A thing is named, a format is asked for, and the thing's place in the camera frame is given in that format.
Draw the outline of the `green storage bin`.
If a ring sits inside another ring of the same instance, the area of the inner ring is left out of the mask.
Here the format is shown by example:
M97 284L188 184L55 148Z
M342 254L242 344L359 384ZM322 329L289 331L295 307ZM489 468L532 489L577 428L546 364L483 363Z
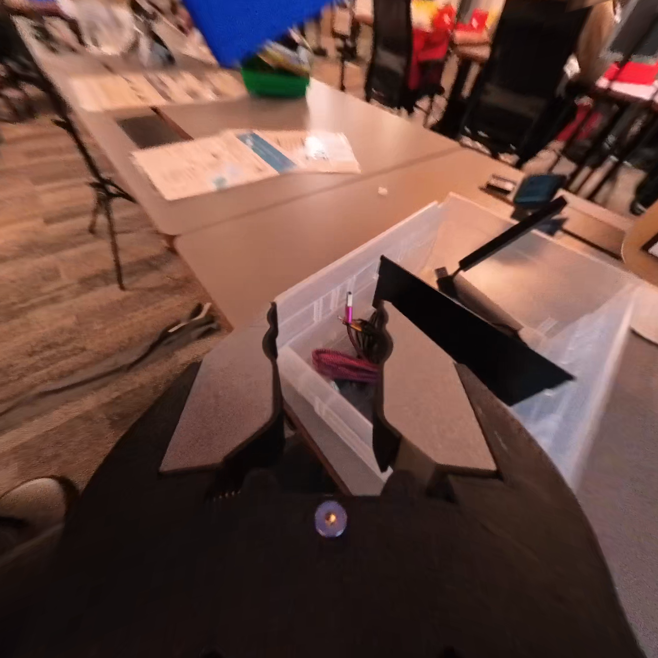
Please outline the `green storage bin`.
M270 44L261 52L244 59L240 72L250 95L300 99L307 93L312 64L313 56L304 48L293 51Z

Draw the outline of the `translucent plastic storage bin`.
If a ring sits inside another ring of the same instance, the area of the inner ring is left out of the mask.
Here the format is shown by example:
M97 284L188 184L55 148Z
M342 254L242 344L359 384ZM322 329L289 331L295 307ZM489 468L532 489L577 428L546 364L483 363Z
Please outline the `translucent plastic storage bin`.
M285 402L324 453L349 492L376 495L383 473L373 453L373 425L365 412L317 373L317 348L351 347L339 321L347 292L355 315L372 313L380 257L430 282L441 266L502 233L512 222L453 193L433 202L276 299L278 370ZM634 279L602 260L531 232L465 278L521 324L521 336L574 380L512 407L515 416L578 489L583 463L604 411L630 331Z

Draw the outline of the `person's beige shoe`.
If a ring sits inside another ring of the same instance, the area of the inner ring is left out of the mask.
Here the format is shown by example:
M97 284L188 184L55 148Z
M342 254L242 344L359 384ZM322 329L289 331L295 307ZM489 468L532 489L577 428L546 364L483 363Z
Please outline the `person's beige shoe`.
M22 482L1 496L1 552L60 527L80 497L65 476Z

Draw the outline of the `black tripod stand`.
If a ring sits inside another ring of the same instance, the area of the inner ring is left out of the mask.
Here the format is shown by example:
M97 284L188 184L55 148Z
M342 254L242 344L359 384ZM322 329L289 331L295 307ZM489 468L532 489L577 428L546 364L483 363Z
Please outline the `black tripod stand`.
M62 97L56 92L50 94L49 97L53 103L53 108L57 116L56 119L52 119L53 124L63 129L69 135L75 144L78 153L82 157L89 175L91 176L88 186L94 192L95 204L92 209L92 217L89 221L87 230L90 234L94 235L96 233L99 217L101 215L105 217L117 285L121 291L125 291L124 269L120 259L118 234L114 221L112 203L115 200L123 200L136 204L136 200L112 178L106 176L101 171L91 152L88 150L86 142L81 136L76 123L71 119L69 107Z

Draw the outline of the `barcode paper sheet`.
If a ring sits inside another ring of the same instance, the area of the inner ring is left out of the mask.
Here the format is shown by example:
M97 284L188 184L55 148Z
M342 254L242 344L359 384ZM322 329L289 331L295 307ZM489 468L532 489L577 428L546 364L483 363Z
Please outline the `barcode paper sheet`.
M168 201L231 190L279 173L233 133L133 151L131 159Z

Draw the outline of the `blue plastic storage bin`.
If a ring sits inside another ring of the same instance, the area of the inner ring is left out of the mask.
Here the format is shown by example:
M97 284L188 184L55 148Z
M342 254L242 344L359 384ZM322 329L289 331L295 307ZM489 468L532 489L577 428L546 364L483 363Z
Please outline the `blue plastic storage bin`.
M331 1L183 1L210 52L224 67L257 54L268 42L309 21Z

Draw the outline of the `thin black cable orange plugs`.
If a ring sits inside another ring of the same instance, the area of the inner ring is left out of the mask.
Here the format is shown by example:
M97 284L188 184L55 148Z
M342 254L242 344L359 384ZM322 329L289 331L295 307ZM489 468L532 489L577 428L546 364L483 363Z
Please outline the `thin black cable orange plugs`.
M355 356L372 365L379 365L386 352L383 336L383 316L380 310L374 310L366 318L339 317L345 327L348 339L355 351Z

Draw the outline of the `black charging case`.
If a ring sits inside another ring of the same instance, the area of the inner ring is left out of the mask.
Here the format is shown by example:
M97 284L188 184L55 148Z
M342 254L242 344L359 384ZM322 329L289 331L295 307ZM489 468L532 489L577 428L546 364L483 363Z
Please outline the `black charging case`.
M538 209L553 200L562 189L566 177L561 174L533 174L517 187L512 203L521 209Z

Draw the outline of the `white stand base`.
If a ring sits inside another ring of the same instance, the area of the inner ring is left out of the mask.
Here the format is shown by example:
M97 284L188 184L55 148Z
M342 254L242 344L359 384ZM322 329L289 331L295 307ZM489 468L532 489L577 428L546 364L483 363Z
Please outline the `white stand base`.
M641 339L657 346L657 307L643 301L635 304L630 329Z

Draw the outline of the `black office chair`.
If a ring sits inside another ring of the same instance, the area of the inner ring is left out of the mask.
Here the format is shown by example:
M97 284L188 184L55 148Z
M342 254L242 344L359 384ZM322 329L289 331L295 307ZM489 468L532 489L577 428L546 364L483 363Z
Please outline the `black office chair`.
M413 54L410 1L373 2L373 41L366 70L365 101L399 111Z
M506 1L489 54L470 93L465 83L475 61L466 45L448 102L432 130L457 140L468 137L489 153L516 157L521 169L561 130L571 112L564 92L564 66L575 54L593 6L581 1Z

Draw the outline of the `grey usb hub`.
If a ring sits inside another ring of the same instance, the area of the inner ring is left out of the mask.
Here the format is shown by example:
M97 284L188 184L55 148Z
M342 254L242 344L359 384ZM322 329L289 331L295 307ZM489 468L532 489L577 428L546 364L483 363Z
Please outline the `grey usb hub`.
M436 283L440 292L450 297L456 297L457 275L469 271L484 260L494 256L506 246L516 242L533 229L545 226L557 226L560 228L563 222L557 220L557 217L561 216L561 213L566 208L567 204L568 201L564 196L557 197L546 203L538 210L535 210L524 219L518 221L514 226L511 226L500 235L497 235L489 242L464 256L463 259L460 259L457 268L451 274L448 274L445 268L436 269Z

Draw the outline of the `black table plate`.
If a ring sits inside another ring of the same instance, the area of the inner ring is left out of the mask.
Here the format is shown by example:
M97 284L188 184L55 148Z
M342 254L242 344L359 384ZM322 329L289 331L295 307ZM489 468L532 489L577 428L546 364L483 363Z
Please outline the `black table plate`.
M191 140L184 130L155 112L116 119L115 123L138 149L149 149Z

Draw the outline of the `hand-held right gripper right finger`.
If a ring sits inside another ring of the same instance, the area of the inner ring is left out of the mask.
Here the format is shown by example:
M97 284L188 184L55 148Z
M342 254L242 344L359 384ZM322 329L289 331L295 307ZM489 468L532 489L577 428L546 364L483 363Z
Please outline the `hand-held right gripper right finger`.
M378 306L382 360L373 403L379 469L432 488L444 474L497 473L456 364L390 302Z

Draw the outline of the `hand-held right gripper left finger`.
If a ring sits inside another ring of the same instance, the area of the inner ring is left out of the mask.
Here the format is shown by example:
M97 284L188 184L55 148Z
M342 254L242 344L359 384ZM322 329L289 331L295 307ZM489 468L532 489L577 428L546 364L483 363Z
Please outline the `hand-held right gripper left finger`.
M225 466L256 441L283 439L277 339L272 302L204 356L160 473Z

